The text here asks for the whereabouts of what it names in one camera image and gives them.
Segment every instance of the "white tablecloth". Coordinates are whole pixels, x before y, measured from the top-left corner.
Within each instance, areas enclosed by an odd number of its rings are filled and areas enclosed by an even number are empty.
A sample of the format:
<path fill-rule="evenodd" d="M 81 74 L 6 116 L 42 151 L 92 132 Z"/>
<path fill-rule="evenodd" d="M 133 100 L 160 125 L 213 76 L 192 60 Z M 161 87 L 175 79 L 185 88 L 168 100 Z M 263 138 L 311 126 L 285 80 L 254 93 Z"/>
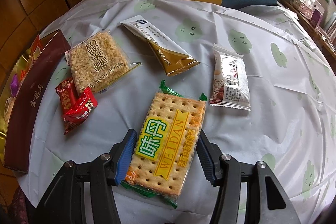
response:
<path fill-rule="evenodd" d="M 99 30 L 110 29 L 131 60 L 143 65 L 107 92 L 96 94 L 98 107 L 77 130 L 64 136 L 55 87 L 69 75 L 69 69 L 65 60 L 59 63 L 36 118 L 29 173 L 18 175 L 32 204 L 37 206 L 63 162 L 91 161 L 120 142 L 129 128 L 139 131 L 162 79 L 179 93 L 198 98 L 204 92 L 209 98 L 214 71 L 212 45 L 217 43 L 245 53 L 252 111 L 208 105 L 203 130 L 222 152 L 238 161 L 254 164 L 265 160 L 291 198 L 301 222 L 312 223 L 336 193 L 335 75 L 310 39 L 304 40 L 308 46 L 299 41 L 307 35 L 288 11 L 245 9 L 257 17 L 186 0 L 83 0 L 51 23 L 41 37 L 60 28 L 72 46 Z M 138 14 L 201 64 L 166 77 L 149 46 L 119 23 Z M 180 31 L 191 27 L 195 27 L 194 35 Z M 238 44 L 232 42 L 232 35 Z M 244 39 L 252 48 L 242 43 Z M 197 156 L 177 209 L 114 187 L 122 223 L 147 224 L 208 223 L 217 191 L 205 179 Z M 87 222 L 92 223 L 88 188 L 86 195 Z M 244 219 L 245 195 L 243 185 L 239 223 Z"/>

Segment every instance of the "table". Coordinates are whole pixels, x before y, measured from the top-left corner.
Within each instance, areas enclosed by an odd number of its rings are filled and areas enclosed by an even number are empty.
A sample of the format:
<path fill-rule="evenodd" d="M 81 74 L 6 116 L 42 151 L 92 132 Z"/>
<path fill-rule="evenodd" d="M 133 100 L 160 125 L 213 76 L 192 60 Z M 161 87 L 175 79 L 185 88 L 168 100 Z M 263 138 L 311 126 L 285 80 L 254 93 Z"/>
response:
<path fill-rule="evenodd" d="M 322 53 L 325 55 L 329 64 L 332 66 L 333 71 L 335 71 L 336 52 L 335 49 L 330 46 L 332 45 L 332 42 L 328 37 L 328 35 L 325 33 L 325 31 L 320 26 L 318 28 L 314 28 L 311 25 L 310 21 L 306 18 L 306 16 L 303 15 L 301 12 L 299 12 L 297 9 L 295 9 L 295 7 L 292 6 L 290 3 L 288 3 L 287 1 L 280 0 L 280 3 L 298 15 L 300 24 L 307 31 L 307 33 L 310 35 L 313 41 L 323 47 Z"/>
<path fill-rule="evenodd" d="M 166 77 L 148 45 L 120 25 L 120 21 L 138 14 L 200 64 Z M 334 198 L 336 77 L 320 58 L 319 49 L 310 50 L 295 36 L 257 17 L 186 0 L 83 0 L 51 23 L 41 37 L 58 28 L 72 46 L 99 30 L 110 29 L 130 59 L 141 62 L 142 67 L 107 92 L 96 94 L 98 107 L 77 130 L 64 136 L 55 87 L 69 69 L 65 60 L 59 63 L 36 117 L 29 173 L 18 174 L 19 184 L 34 206 L 65 161 L 92 161 L 120 142 L 129 128 L 139 131 L 162 79 L 181 94 L 198 98 L 204 92 L 209 98 L 214 73 L 212 45 L 234 51 L 244 47 L 245 39 L 252 44 L 244 55 L 252 111 L 208 105 L 203 130 L 210 142 L 241 162 L 266 161 L 302 223 L 312 223 Z M 197 31 L 194 35 L 181 31 L 188 28 Z M 241 45 L 237 47 L 229 40 L 232 35 Z M 176 210 L 159 199 L 114 188 L 122 223 L 153 224 L 208 223 L 217 191 L 205 179 L 197 156 Z M 243 185 L 238 223 L 244 222 L 245 193 Z M 92 223 L 88 189 L 85 194 L 87 223 Z"/>

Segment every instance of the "silver bolt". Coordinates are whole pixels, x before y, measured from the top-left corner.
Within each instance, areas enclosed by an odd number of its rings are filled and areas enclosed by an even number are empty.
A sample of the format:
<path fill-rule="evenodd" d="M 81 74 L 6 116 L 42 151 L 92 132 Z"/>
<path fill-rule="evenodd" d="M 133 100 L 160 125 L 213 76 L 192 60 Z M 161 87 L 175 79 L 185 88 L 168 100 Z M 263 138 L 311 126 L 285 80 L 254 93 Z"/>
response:
<path fill-rule="evenodd" d="M 68 161 L 64 164 L 64 166 L 65 166 L 66 168 L 70 168 L 70 167 L 73 166 L 73 164 L 74 164 L 74 162 L 73 162 L 72 160 L 68 160 Z"/>
<path fill-rule="evenodd" d="M 229 154 L 223 154 L 222 155 L 222 159 L 223 160 L 230 160 L 231 159 L 231 156 Z"/>
<path fill-rule="evenodd" d="M 267 164 L 264 161 L 258 161 L 258 165 L 261 168 L 266 168 Z"/>
<path fill-rule="evenodd" d="M 102 160 L 109 160 L 110 159 L 110 154 L 102 154 L 101 156 L 100 156 L 100 158 L 102 159 Z"/>

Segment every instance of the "purple candy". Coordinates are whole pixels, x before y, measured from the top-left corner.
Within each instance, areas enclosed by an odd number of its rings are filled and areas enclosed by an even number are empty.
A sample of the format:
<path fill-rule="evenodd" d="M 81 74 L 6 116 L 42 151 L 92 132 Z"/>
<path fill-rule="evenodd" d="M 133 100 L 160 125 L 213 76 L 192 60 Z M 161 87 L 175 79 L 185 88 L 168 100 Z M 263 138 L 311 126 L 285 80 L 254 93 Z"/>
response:
<path fill-rule="evenodd" d="M 10 84 L 10 92 L 12 94 L 12 97 L 16 96 L 18 89 L 19 89 L 19 79 L 17 78 L 17 74 L 14 74 L 12 82 Z"/>

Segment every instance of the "red candy wrapper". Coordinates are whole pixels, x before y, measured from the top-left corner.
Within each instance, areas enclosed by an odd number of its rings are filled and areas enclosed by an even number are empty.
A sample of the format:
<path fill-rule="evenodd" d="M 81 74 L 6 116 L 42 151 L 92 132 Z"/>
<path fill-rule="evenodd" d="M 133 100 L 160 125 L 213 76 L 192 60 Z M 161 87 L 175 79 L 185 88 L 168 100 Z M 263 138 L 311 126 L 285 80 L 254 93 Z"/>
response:
<path fill-rule="evenodd" d="M 63 114 L 62 118 L 69 122 L 82 123 L 88 118 L 91 110 L 97 105 L 97 100 L 94 98 L 90 87 L 87 87 L 71 109 Z"/>
<path fill-rule="evenodd" d="M 56 93 L 60 98 L 63 114 L 67 113 L 78 100 L 77 90 L 72 77 L 62 81 L 56 87 Z M 64 135 L 66 135 L 71 130 L 78 127 L 81 123 L 82 122 L 73 123 L 64 119 L 64 125 L 65 125 Z"/>

